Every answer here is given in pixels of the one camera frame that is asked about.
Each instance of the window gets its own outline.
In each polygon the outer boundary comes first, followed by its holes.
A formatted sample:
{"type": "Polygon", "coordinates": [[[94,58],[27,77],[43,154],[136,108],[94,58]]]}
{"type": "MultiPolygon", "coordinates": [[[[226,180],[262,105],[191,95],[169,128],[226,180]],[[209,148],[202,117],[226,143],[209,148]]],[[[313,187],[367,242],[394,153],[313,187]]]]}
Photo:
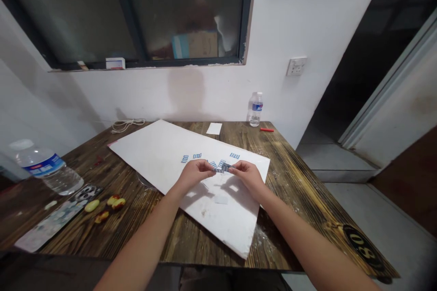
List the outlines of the window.
{"type": "Polygon", "coordinates": [[[251,0],[3,0],[53,69],[242,63],[251,0]]]}

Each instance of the white cable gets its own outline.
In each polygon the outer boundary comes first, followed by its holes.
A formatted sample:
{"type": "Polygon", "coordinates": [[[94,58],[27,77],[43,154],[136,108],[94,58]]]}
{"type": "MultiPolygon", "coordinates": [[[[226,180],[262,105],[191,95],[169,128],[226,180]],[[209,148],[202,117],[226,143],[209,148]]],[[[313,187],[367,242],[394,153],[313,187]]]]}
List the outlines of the white cable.
{"type": "Polygon", "coordinates": [[[133,120],[117,120],[114,124],[112,124],[112,134],[116,134],[116,133],[122,133],[125,130],[127,130],[127,128],[134,124],[134,125],[143,125],[146,122],[145,119],[141,118],[141,119],[133,119],[133,120]],[[117,126],[122,126],[121,130],[118,130],[116,127],[117,126]]]}

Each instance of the cardboard box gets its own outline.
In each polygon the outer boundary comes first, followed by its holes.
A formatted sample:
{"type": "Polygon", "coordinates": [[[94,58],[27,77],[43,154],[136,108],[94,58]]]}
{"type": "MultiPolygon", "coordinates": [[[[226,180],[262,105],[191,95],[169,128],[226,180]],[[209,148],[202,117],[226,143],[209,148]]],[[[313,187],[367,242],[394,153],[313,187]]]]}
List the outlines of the cardboard box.
{"type": "Polygon", "coordinates": [[[175,59],[214,58],[218,56],[217,32],[175,35],[172,46],[175,59]]]}

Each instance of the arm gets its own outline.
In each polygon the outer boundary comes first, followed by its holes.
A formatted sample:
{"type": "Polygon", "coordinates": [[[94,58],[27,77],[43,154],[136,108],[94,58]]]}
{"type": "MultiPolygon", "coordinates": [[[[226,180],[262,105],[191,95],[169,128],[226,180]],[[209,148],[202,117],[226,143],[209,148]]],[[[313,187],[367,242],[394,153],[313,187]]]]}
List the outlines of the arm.
{"type": "Polygon", "coordinates": [[[269,214],[318,291],[380,290],[347,256],[278,198],[254,164],[239,161],[229,172],[238,176],[269,214]]]}
{"type": "Polygon", "coordinates": [[[182,198],[200,181],[214,176],[206,160],[190,161],[96,285],[100,290],[145,290],[158,264],[182,198]]]}

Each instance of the water bottle cap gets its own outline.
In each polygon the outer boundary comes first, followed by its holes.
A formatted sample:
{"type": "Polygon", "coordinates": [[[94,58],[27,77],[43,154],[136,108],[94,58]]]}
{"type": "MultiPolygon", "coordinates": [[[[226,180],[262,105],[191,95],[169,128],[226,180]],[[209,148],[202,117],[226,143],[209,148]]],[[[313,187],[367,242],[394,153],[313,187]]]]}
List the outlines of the water bottle cap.
{"type": "Polygon", "coordinates": [[[9,145],[9,147],[15,151],[20,151],[20,150],[28,149],[33,145],[34,145],[34,143],[32,142],[32,140],[22,139],[22,140],[12,142],[9,145]]]}

